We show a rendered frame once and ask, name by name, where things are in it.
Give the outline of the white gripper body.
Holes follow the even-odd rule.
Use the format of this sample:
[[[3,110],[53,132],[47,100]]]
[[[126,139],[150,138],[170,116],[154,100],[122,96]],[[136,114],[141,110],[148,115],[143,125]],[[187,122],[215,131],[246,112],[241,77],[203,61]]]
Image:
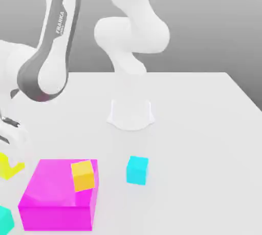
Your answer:
[[[0,126],[0,153],[12,158],[24,158],[29,146],[25,127]]]

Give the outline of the small yellow cube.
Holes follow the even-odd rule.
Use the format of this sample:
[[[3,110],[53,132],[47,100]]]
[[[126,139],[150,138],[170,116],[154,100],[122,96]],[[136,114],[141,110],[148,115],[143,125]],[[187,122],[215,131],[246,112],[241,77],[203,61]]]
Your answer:
[[[0,177],[9,180],[14,175],[25,168],[24,162],[17,163],[14,167],[10,166],[9,159],[4,153],[0,153]]]

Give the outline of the small teal cube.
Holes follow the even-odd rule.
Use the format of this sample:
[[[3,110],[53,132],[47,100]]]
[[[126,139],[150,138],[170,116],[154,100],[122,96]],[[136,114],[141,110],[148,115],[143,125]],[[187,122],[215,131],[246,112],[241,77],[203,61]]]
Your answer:
[[[0,206],[0,235],[7,235],[14,228],[11,210]]]

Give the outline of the small orange cube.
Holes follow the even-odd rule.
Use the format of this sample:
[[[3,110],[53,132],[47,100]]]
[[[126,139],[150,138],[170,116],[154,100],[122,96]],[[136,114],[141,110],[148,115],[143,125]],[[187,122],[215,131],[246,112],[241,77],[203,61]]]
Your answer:
[[[90,160],[71,164],[75,192],[95,188],[95,173]]]

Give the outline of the small cyan cube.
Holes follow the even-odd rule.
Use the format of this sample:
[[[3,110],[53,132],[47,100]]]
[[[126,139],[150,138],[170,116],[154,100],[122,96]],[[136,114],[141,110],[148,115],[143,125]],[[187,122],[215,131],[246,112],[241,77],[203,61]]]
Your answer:
[[[126,181],[131,184],[145,185],[149,159],[130,156],[126,167]]]

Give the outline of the large magenta box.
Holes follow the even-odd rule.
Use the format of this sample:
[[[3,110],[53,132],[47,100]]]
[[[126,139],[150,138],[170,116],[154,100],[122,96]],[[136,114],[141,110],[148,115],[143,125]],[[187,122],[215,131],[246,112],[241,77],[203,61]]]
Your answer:
[[[25,231],[91,231],[99,187],[98,161],[92,159],[95,188],[75,192],[71,165],[77,159],[41,159],[18,204]]]

